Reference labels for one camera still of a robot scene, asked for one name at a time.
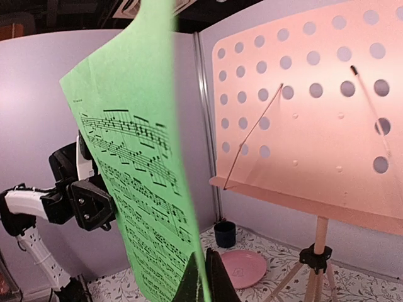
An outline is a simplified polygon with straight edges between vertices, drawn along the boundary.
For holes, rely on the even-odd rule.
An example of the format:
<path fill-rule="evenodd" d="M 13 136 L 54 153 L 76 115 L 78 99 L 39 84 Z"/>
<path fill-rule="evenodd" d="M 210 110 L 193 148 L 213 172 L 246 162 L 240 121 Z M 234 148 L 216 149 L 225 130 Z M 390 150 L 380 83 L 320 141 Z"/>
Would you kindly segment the green sheet music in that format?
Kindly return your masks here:
<path fill-rule="evenodd" d="M 192 253 L 204 301 L 205 258 L 181 156 L 172 1 L 142 1 L 134 20 L 60 80 L 117 208 L 136 283 L 172 301 Z"/>

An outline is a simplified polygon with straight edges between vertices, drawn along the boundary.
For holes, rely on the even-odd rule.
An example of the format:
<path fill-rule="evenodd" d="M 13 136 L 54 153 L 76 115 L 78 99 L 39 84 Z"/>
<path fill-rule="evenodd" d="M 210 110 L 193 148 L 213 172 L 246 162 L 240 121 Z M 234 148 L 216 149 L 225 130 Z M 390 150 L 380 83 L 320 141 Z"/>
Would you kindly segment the pink music stand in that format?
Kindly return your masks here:
<path fill-rule="evenodd" d="M 213 186 L 317 217 L 303 253 L 319 301 L 329 220 L 402 234 L 402 2 L 346 1 L 212 50 Z"/>

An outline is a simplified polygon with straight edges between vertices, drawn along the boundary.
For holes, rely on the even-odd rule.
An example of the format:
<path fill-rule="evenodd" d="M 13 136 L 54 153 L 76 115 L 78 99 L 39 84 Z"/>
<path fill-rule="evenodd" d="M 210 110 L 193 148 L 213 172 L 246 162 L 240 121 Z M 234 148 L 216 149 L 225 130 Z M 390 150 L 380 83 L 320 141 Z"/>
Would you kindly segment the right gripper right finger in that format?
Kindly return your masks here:
<path fill-rule="evenodd" d="M 234 289 L 220 254 L 207 248 L 205 269 L 213 302 L 241 302 Z"/>

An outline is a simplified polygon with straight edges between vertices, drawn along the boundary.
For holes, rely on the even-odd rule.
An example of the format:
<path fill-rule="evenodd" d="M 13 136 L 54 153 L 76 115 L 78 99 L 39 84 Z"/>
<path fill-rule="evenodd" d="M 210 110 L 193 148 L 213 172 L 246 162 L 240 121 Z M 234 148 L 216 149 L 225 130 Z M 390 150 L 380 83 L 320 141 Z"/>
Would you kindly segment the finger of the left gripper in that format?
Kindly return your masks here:
<path fill-rule="evenodd" d="M 114 200 L 102 179 L 83 179 L 69 186 L 70 202 L 79 227 L 108 232 L 114 220 Z"/>

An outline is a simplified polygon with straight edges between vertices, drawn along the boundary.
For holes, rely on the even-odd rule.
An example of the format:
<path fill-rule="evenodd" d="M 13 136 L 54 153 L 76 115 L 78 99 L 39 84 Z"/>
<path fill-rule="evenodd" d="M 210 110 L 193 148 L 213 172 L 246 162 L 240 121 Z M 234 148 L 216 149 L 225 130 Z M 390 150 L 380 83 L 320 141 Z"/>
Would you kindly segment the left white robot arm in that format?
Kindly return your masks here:
<path fill-rule="evenodd" d="M 111 230 L 115 204 L 98 171 L 85 141 L 66 145 L 48 158 L 55 178 L 49 189 L 18 184 L 1 193 L 1 221 L 6 232 L 15 237 L 51 283 L 51 296 L 59 301 L 91 301 L 82 276 L 71 276 L 60 266 L 44 244 L 37 218 L 63 225 L 75 218 L 86 231 Z"/>

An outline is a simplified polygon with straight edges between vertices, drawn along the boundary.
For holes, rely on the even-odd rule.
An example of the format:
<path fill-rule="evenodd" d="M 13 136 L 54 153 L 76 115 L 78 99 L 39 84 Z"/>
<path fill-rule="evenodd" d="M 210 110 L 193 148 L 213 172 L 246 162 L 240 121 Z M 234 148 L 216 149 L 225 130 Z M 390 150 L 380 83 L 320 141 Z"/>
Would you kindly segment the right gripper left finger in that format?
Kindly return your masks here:
<path fill-rule="evenodd" d="M 172 302 L 203 302 L 202 281 L 196 263 L 196 256 L 191 254 L 183 277 Z"/>

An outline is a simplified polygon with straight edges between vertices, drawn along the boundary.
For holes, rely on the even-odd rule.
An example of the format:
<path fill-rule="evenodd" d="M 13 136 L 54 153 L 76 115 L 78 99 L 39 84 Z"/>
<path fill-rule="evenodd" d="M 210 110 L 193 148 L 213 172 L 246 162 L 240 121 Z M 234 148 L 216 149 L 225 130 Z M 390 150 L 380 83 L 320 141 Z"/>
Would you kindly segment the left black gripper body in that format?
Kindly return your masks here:
<path fill-rule="evenodd" d="M 78 225 L 97 225 L 102 218 L 99 214 L 103 208 L 101 201 L 78 192 L 73 185 L 78 181 L 76 167 L 76 144 L 70 143 L 48 158 L 55 178 L 55 188 L 42 197 L 42 204 L 48 221 L 63 225 L 75 217 Z"/>

